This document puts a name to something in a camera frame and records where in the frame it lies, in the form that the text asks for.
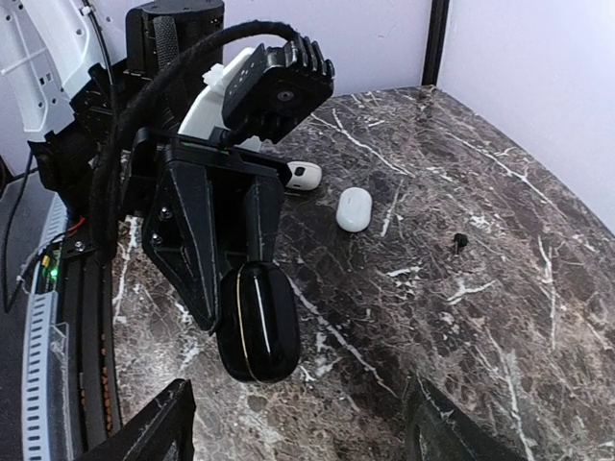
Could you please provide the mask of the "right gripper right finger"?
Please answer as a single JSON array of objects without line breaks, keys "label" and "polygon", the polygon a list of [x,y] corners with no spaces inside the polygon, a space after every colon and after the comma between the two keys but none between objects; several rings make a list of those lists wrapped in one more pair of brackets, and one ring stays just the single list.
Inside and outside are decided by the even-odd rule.
[{"label": "right gripper right finger", "polygon": [[521,460],[475,424],[430,381],[406,385],[407,460]]}]

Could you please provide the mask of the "white earbud charging case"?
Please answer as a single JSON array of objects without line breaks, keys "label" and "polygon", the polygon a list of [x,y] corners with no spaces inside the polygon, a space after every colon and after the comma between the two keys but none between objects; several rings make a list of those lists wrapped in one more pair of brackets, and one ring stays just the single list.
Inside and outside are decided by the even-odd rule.
[{"label": "white earbud charging case", "polygon": [[344,231],[357,233],[367,229],[371,222],[372,196],[364,188],[345,189],[338,201],[335,220]]}]

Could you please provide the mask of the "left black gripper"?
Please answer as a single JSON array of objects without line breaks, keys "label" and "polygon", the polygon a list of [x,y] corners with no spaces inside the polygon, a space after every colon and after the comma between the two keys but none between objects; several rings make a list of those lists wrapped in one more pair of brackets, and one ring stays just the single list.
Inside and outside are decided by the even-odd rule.
[{"label": "left black gripper", "polygon": [[121,210],[144,219],[143,250],[200,329],[220,320],[217,253],[272,261],[291,172],[280,159],[154,129],[140,129]]}]

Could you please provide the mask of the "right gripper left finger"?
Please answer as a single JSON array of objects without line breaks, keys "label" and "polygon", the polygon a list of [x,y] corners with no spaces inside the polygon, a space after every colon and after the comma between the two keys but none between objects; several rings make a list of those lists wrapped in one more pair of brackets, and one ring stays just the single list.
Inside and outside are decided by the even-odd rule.
[{"label": "right gripper left finger", "polygon": [[189,379],[175,379],[105,442],[82,460],[194,459],[196,404]]}]

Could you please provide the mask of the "black small charging case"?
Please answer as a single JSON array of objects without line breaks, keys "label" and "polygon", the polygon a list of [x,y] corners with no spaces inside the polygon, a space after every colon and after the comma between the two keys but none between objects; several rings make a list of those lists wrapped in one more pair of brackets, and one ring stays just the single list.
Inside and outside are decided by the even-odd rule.
[{"label": "black small charging case", "polygon": [[221,282],[222,320],[216,340],[228,374],[241,382],[289,377],[301,356],[295,295],[273,262],[251,261]]}]

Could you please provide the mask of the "small black eartip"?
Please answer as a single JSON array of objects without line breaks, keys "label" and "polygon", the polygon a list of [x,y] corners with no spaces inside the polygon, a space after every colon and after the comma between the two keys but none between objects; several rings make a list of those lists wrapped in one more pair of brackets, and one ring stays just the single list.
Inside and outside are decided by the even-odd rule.
[{"label": "small black eartip", "polygon": [[453,249],[455,255],[460,255],[462,251],[468,246],[469,238],[464,233],[456,233],[453,237]]}]

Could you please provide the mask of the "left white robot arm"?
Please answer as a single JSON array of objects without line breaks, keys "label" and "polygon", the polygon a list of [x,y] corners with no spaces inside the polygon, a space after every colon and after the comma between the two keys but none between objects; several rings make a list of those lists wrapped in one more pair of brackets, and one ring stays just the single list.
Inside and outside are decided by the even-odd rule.
[{"label": "left white robot arm", "polygon": [[112,62],[88,1],[5,1],[1,62],[46,186],[84,219],[102,262],[119,220],[199,326],[222,327],[222,279],[271,259],[289,167],[250,149],[278,142],[332,90],[318,46],[282,22],[223,28],[215,3],[153,2],[126,17]]}]

